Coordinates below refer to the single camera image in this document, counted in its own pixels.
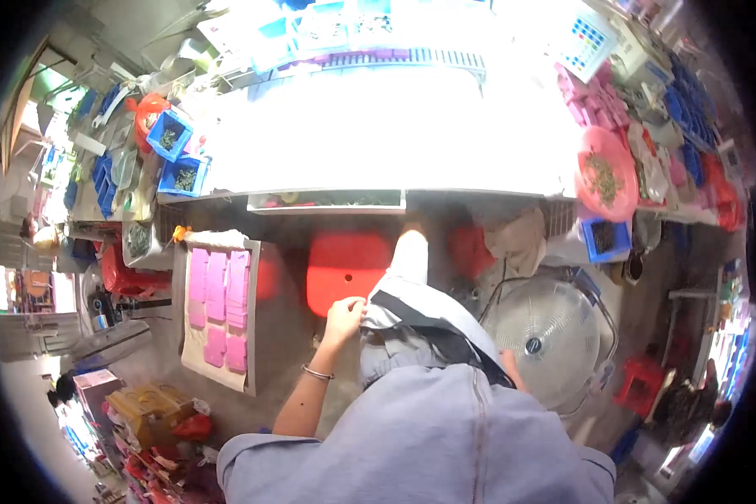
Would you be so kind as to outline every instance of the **light blue shirt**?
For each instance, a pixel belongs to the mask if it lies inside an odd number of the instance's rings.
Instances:
[[[464,364],[392,369],[324,442],[244,434],[218,457],[230,504],[613,502],[615,475],[535,398]]]

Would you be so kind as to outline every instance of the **red stool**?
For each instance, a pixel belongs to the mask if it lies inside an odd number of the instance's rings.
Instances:
[[[137,273],[123,263],[121,243],[115,242],[107,247],[101,257],[101,270],[104,274],[104,286],[112,294],[138,296],[147,290],[171,289],[171,272]]]
[[[457,271],[471,280],[496,262],[484,245],[484,229],[479,226],[451,230],[448,233],[448,253]]]
[[[344,297],[367,297],[392,263],[383,237],[363,231],[329,231],[311,241],[308,258],[308,306],[327,317],[334,302]]]
[[[624,372],[625,382],[614,397],[614,402],[632,409],[641,418],[646,418],[664,384],[667,372],[647,356],[627,357]]]

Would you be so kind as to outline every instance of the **plastic bag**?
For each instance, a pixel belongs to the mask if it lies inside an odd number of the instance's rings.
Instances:
[[[148,154],[151,152],[151,145],[146,141],[151,126],[157,122],[163,110],[171,108],[171,103],[154,93],[149,93],[142,97],[140,103],[134,99],[126,99],[126,107],[134,112],[134,133],[137,146],[141,151]]]
[[[210,417],[197,413],[171,429],[171,434],[186,441],[204,441],[210,437],[213,424]]]

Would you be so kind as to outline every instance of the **fan grille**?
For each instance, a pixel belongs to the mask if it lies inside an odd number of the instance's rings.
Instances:
[[[599,328],[588,299],[570,284],[533,278],[491,308],[484,329],[515,352],[518,372],[545,408],[579,392],[593,374]]]

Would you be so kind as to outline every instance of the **silver bangle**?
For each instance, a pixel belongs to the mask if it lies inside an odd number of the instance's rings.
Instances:
[[[307,364],[302,365],[302,370],[308,373],[309,375],[311,375],[312,377],[319,378],[320,380],[330,381],[333,378],[336,378],[332,374],[317,373],[316,371],[312,369],[308,369]]]

